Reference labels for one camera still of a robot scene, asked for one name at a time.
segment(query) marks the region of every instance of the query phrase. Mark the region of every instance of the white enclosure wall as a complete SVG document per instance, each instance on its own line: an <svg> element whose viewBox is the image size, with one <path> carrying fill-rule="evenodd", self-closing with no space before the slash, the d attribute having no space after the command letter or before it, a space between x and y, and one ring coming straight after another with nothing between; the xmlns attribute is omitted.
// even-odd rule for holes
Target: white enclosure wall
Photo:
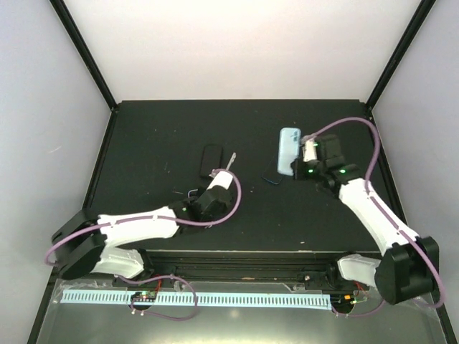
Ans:
<svg viewBox="0 0 459 344"><path fill-rule="evenodd" d="M459 2L434 5L375 107L410 225L440 245L451 323L459 333Z"/></svg>
<svg viewBox="0 0 459 344"><path fill-rule="evenodd" d="M360 99L420 0L66 0L117 102Z"/></svg>
<svg viewBox="0 0 459 344"><path fill-rule="evenodd" d="M25 343L110 112L48 1L1 1L0 22L0 343Z"/></svg>

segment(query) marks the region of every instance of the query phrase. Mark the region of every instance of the gray floor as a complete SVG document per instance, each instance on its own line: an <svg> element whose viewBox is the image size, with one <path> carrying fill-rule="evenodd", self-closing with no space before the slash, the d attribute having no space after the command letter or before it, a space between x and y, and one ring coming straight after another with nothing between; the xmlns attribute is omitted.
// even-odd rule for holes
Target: gray floor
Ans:
<svg viewBox="0 0 459 344"><path fill-rule="evenodd" d="M355 311L375 303L357 305ZM175 316L191 311L157 308ZM433 314L412 304L386 306L374 316L357 319L337 318L323 310L202 307L192 320L171 322L132 315L125 306L51 301L38 343L445 343Z"/></svg>

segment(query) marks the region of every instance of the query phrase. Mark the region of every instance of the black rod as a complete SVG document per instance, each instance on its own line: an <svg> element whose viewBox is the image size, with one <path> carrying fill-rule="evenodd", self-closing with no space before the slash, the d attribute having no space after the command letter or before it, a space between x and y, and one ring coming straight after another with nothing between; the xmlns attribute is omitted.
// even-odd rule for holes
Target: black rod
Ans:
<svg viewBox="0 0 459 344"><path fill-rule="evenodd" d="M74 22L72 15L69 12L69 9L65 5L63 0L49 0L52 6L55 8L57 15L60 18L62 24L64 24L67 33L72 39L73 44L77 48L78 52L80 53L83 62L85 63L86 67L88 68L89 72L93 76L93 79L96 85L99 87L102 96L105 98L108 107L113 110L116 108L116 101L115 98L112 96L110 89L107 86L107 83L103 79L102 73L99 70L99 67L95 63L93 56L91 55L85 40L83 39L80 30L78 30L76 23Z"/></svg>
<svg viewBox="0 0 459 344"><path fill-rule="evenodd" d="M429 14L432 6L434 5L435 0L422 0L419 6L416 9L415 14L410 20L407 28L405 29L402 38L399 41L399 44L395 48L392 56L390 57L384 71L379 77L378 83L373 89L370 97L366 102L366 107L369 110L372 110L378 99L381 97L384 89L386 88L387 84L389 83L390 78L394 74L396 68L398 67L400 61L402 60L405 52L407 52L408 47L410 46L411 42L416 36L416 33L419 31L422 23L424 22L425 18Z"/></svg>

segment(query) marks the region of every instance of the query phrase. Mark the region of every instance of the black phone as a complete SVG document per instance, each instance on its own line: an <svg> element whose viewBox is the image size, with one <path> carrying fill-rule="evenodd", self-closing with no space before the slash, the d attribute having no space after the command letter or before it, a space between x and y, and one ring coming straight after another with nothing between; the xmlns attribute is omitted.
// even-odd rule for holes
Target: black phone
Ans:
<svg viewBox="0 0 459 344"><path fill-rule="evenodd" d="M211 178L210 173L217 168L222 167L223 147L220 145L206 145L202 152L201 168L199 176L202 178Z"/></svg>

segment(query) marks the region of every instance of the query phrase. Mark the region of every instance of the wire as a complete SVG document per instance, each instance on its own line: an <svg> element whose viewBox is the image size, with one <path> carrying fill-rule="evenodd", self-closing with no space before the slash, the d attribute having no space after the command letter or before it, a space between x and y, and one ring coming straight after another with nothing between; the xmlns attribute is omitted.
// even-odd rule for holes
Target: wire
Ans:
<svg viewBox="0 0 459 344"><path fill-rule="evenodd" d="M162 275L162 276L156 276L156 277L152 277L152 278L149 278L149 279L145 279L144 281L132 281L132 280L127 279L127 278L125 278L123 276L118 276L118 278L120 280L122 280L123 282L128 283L130 285L142 285L144 283L149 283L149 282L153 282L153 281L158 281L158 285L160 285L159 283L161 282L161 280L167 280L167 279L180 281L180 282L184 283L190 289L191 293L193 294L194 306L193 306L193 312L191 312L190 315L187 315L186 317L171 317L169 315L164 315L164 314L157 313L157 312L151 312L151 311L148 311L148 310L144 310L144 311L141 311L141 312L144 313L144 314L153 315L155 317L162 317L163 319L172 320L172 321L190 320L190 319L192 319L193 317L195 317L198 314L198 295L194 291L193 287L185 279L183 279L181 277L174 276L173 274L170 274L170 275L165 274L165 275ZM136 301L136 299L133 299L131 301L130 306L129 306L132 309L133 312L136 311L134 309L134 302L135 301Z"/></svg>
<svg viewBox="0 0 459 344"><path fill-rule="evenodd" d="M158 284L156 285L156 288L155 288L155 292L159 292L159 290L161 289L161 282L162 282L162 279L158 279Z"/></svg>
<svg viewBox="0 0 459 344"><path fill-rule="evenodd" d="M225 222L226 220L228 220L231 216L233 216L235 214L236 210L239 208L239 205L241 203L241 198L242 198L242 187L241 187L241 183L240 183L239 179L236 177L236 175L233 172L231 172L229 170L225 170L223 168L219 168L218 170L215 170L215 172L223 172L223 171L229 173L233 177L233 181L235 182L236 189L237 189L237 196L236 196L235 206L233 206L231 211L226 216L222 217L221 219L218 219L218 220L215 220L215 221L208 221L208 222L189 221L189 220L177 219L175 217L162 216L162 215L159 215L158 219L175 221L177 224L186 224L186 225L189 225L189 226L203 226L203 227L215 226L217 224L221 224L221 223ZM114 224L115 225L116 224L123 224L123 223L126 223L126 222L138 221L138 220L149 220L149 219L152 219L152 218L153 218L152 215L127 217L127 218L124 218L124 219L117 220L117 222L114 223ZM48 249L48 251L46 252L46 254L44 256L44 263L46 265L56 266L56 264L57 264L56 262L51 262L49 260L49 257L51 256L51 254L53 252L55 252L57 249L59 249L62 245L68 243L70 240L73 240L74 238L79 237L80 235L83 235L83 234L86 234L86 233L90 233L92 231L95 231L97 229L100 229L100 228L103 228L103 227L107 227L107 226L113 226L113 224L111 224L111 223L95 224L94 226L89 226L87 228L84 228L84 229L81 229L79 231L76 231L75 233L72 233L69 236L66 236L64 239L60 240L58 243L54 244L50 249Z"/></svg>
<svg viewBox="0 0 459 344"><path fill-rule="evenodd" d="M188 191L188 194L187 194L188 198L191 197L191 193L192 193L192 192L196 192L196 191L198 191L197 188L194 188L193 190Z"/></svg>
<svg viewBox="0 0 459 344"><path fill-rule="evenodd" d="M368 292L366 292L366 290L360 285L360 283L358 283L357 281L354 281L357 288L359 288L359 290L361 290L365 296L368 296Z"/></svg>
<svg viewBox="0 0 459 344"><path fill-rule="evenodd" d="M381 308L383 308L385 304L386 304L386 302L384 301L384 299L381 299L381 302L379 303L378 307L374 308L373 310L370 310L369 312L365 312L365 313L362 313L362 314L344 314L344 313L340 313L337 310L335 310L335 307L333 307L333 306L331 306L331 310L333 311L333 313L336 314L337 317L340 316L340 315L343 315L345 317L368 317L370 315L373 315L376 312L379 312L379 310Z"/></svg>
<svg viewBox="0 0 459 344"><path fill-rule="evenodd" d="M315 138L316 136L324 133L325 131L327 131L328 129L330 129L330 128L336 126L336 125L339 125L339 124L342 124L342 123L345 123L345 122L351 122L351 121L361 122L361 123L367 125L370 128L370 130L372 131L373 138L374 138L373 156L372 156L372 159L370 160L370 163L369 163L368 168L367 168L366 173L365 173L365 191L366 191L367 194L369 194L369 192L370 192L370 190L369 190L369 179L372 176L374 167L377 164L379 151L381 149L381 141L379 139L378 130L377 130L376 126L374 126L373 123L371 123L369 120L365 120L365 119L359 118L359 117L347 117L347 118L343 118L341 120L337 120L337 121L335 121L333 123L330 123L329 125L326 125L325 127L320 129L319 131L316 131L314 134L309 135L308 137L306 137L306 139ZM431 307L431 308L439 308L439 307L441 307L443 305L443 303L445 303L446 289L445 289L445 285L443 284L443 281L440 278L440 275L438 274L437 270L433 266L433 263L430 261L429 257L423 252L423 250L419 247L418 244L416 244L416 242L414 240L412 240L404 231L399 230L399 226L398 226L397 222L384 210L384 208L382 208L381 204L379 204L379 202L373 196L370 196L370 199L372 200L373 204L386 217L387 221L390 222L390 224L410 243L410 245L421 256L422 260L424 260L425 264L427 265L427 267L429 268L429 270L432 273L433 277L435 278L435 281L437 282L438 289L440 291L440 299L438 300L437 303L435 303L434 305L429 305L429 304L423 303L423 302L419 303L416 300L413 300L413 302L416 302L418 305L424 305L425 307ZM384 303L385 303L384 300L382 300L381 304L377 308L372 310L371 312L355 315L355 317L356 316L363 317L363 316L366 316L366 315L373 315L377 310L380 310L382 308Z"/></svg>

